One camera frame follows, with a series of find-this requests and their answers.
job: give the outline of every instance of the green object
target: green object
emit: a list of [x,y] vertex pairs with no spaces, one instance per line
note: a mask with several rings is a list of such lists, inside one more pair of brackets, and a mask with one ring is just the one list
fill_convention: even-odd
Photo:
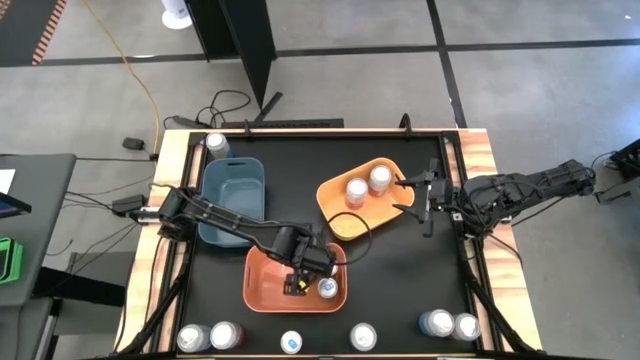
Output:
[[0,239],[0,285],[20,278],[23,249],[11,238]]

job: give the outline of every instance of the orange tray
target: orange tray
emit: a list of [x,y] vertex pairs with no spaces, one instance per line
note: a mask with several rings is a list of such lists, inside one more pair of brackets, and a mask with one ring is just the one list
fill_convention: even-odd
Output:
[[[345,262],[347,256],[337,244],[328,244],[336,254],[337,262]],[[305,296],[291,296],[283,293],[284,279],[293,269],[275,262],[255,246],[247,254],[244,267],[242,297],[247,306],[262,313],[331,313],[338,311],[347,301],[347,267],[338,266],[333,278],[338,283],[338,294],[325,299],[318,294],[317,282]]]
[[[353,178],[361,178],[368,182],[371,170],[378,165],[385,165],[391,170],[391,184],[387,191],[380,197],[367,194],[364,205],[357,210],[347,207],[345,200],[347,183]],[[402,213],[394,208],[393,204],[413,205],[415,199],[413,189],[410,187],[403,189],[402,186],[395,185],[396,175],[400,179],[405,178],[398,165],[392,160],[387,158],[373,159],[320,185],[316,193],[318,205],[320,205],[327,221],[339,212],[349,211],[360,215],[373,230]],[[360,220],[348,215],[335,218],[330,226],[336,237],[343,241],[353,240],[367,232],[367,228]]]

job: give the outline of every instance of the can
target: can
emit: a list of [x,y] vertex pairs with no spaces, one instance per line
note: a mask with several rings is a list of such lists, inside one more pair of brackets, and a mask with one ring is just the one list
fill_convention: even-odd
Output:
[[207,350],[211,343],[207,339],[207,334],[211,328],[206,325],[189,324],[178,332],[176,342],[180,350],[186,353],[194,353]]
[[360,178],[351,179],[347,184],[347,207],[352,210],[361,208],[367,197],[367,188],[368,185],[366,181]]
[[426,336],[447,337],[453,332],[453,316],[448,311],[427,311],[418,318],[420,332]]
[[318,294],[325,299],[332,299],[338,293],[338,282],[332,278],[324,278],[318,281]]
[[478,319],[467,313],[462,313],[454,317],[455,328],[451,337],[457,340],[473,341],[480,336],[480,323]]
[[302,349],[302,336],[297,331],[289,330],[282,334],[280,347],[286,354],[297,354]]
[[376,346],[378,335],[373,326],[367,323],[360,323],[351,329],[349,340],[351,341],[351,346],[356,350],[365,352]]
[[211,133],[205,140],[207,148],[215,159],[233,157],[227,138],[221,133]]
[[374,167],[369,174],[369,194],[382,196],[390,182],[391,170],[388,167],[384,165]]
[[232,349],[238,346],[244,337],[244,330],[238,324],[220,321],[211,329],[211,345],[218,350]]

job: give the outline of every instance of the gray floor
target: gray floor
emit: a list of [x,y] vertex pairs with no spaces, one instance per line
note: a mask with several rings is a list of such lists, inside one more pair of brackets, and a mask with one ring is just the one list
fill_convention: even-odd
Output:
[[[199,52],[193,29],[160,24],[157,0],[91,0],[127,55]],[[421,0],[268,0],[278,49],[428,45],[434,35]],[[596,40],[638,37],[635,1],[437,1],[448,43]],[[70,0],[46,58],[116,56],[81,1]],[[640,48],[451,53],[470,127],[489,129],[502,172],[532,172],[598,154],[640,137]],[[161,116],[193,117],[217,90],[250,92],[238,61],[135,65]],[[144,157],[120,146],[124,136],[153,142],[151,108],[119,65],[0,69],[3,152],[74,152]],[[268,119],[344,117],[347,127],[397,126],[404,112],[419,126],[452,127],[435,53],[282,58],[267,97],[284,93]],[[223,99],[221,107],[240,99]],[[257,107],[230,114],[255,117]],[[600,188],[619,181],[601,166]],[[151,175],[149,164],[77,165],[76,191],[100,191]],[[148,192],[142,183],[112,199]],[[516,228],[543,345],[553,354],[636,359],[640,352],[640,206],[628,199],[599,205],[565,200]],[[63,211],[46,264],[64,268],[71,251],[126,225],[95,209]],[[138,231],[113,251],[135,251]],[[57,359],[106,354],[112,334],[61,340]],[[79,348],[91,348],[93,354]]]

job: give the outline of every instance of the blue bin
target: blue bin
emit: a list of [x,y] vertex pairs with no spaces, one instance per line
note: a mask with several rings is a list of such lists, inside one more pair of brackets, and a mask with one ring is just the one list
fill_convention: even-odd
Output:
[[[202,196],[246,217],[264,221],[264,193],[264,168],[254,158],[215,160],[204,170]],[[199,224],[198,234],[204,242],[225,248],[252,245],[209,225]]]

